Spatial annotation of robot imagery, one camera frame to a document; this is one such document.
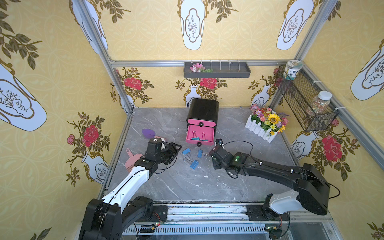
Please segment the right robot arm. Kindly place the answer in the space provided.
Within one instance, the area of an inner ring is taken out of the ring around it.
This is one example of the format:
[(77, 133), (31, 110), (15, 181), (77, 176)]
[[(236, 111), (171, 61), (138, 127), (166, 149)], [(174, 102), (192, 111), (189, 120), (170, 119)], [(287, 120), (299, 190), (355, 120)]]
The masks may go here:
[(282, 194), (269, 194), (261, 209), (267, 218), (276, 218), (290, 211), (307, 210), (315, 215), (328, 213), (331, 184), (312, 165), (287, 166), (256, 159), (251, 153), (231, 154), (221, 139), (209, 155), (215, 169), (224, 169), (229, 177), (259, 177), (290, 188)]

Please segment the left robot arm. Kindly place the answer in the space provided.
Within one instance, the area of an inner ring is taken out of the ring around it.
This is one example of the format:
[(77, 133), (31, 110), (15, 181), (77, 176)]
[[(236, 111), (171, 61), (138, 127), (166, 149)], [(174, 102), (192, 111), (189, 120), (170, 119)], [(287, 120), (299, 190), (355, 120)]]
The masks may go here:
[(128, 176), (102, 199), (92, 199), (86, 207), (80, 240), (119, 240), (123, 232), (140, 219), (153, 215), (152, 199), (133, 196), (156, 173), (159, 165), (170, 168), (182, 146), (152, 138), (143, 156)]

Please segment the black pink drawer cabinet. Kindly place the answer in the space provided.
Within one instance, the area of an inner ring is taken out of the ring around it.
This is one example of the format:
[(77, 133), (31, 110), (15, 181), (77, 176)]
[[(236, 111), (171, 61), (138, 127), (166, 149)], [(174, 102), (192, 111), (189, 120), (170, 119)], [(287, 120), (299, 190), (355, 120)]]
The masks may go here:
[[(195, 144), (198, 147), (201, 147), (202, 145), (214, 145), (214, 138), (218, 125), (219, 107), (220, 104), (216, 100), (192, 99), (187, 117), (187, 143)], [(193, 131), (195, 131), (200, 138), (199, 141), (191, 140)], [(206, 133), (208, 141), (201, 140), (202, 132)]]

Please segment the teal binder clip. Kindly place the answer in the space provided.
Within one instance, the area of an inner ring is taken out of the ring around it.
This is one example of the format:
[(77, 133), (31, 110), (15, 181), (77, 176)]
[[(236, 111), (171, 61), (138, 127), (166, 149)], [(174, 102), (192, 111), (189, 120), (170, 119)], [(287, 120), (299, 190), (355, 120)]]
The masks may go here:
[(208, 139), (206, 138), (206, 133), (205, 132), (202, 132), (202, 138), (201, 138), (202, 141), (208, 141)]
[(200, 140), (200, 138), (197, 136), (197, 134), (196, 134), (196, 132), (195, 131), (193, 131), (192, 132), (192, 137), (191, 137), (191, 140), (195, 140), (195, 141), (199, 141)]

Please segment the blue binder clip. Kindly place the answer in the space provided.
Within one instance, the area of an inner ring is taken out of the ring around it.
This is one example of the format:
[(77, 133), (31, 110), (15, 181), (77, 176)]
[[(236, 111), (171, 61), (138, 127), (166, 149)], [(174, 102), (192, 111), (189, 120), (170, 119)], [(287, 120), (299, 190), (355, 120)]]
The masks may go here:
[(199, 165), (199, 161), (196, 161), (196, 160), (190, 160), (190, 159), (187, 159), (187, 158), (184, 158), (184, 161), (189, 163), (190, 164), (190, 167), (195, 170), (198, 165)]
[(204, 153), (203, 150), (198, 150), (198, 154), (197, 154), (197, 157), (198, 158), (202, 158), (202, 157), (208, 157), (209, 155)]
[(188, 156), (188, 157), (192, 157), (192, 154), (191, 154), (191, 150), (189, 149), (189, 148), (187, 148), (187, 149), (184, 149), (183, 151), (182, 151), (182, 153), (183, 153), (183, 155), (184, 156)]

